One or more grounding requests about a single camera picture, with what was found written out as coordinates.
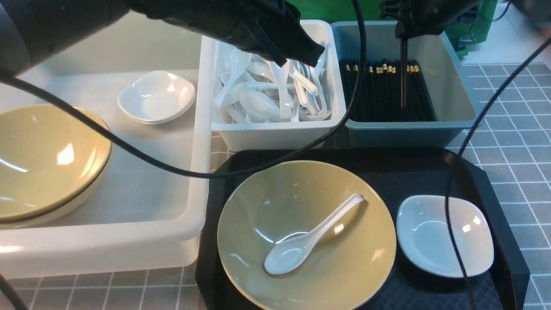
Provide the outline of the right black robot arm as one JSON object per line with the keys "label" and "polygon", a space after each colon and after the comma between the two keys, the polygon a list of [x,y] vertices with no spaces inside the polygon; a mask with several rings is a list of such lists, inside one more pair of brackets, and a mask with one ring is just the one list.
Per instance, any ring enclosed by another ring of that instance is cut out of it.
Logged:
{"label": "right black robot arm", "polygon": [[480,0],[383,0],[380,18],[397,20],[394,35],[410,39],[439,35],[456,24],[476,20]]}

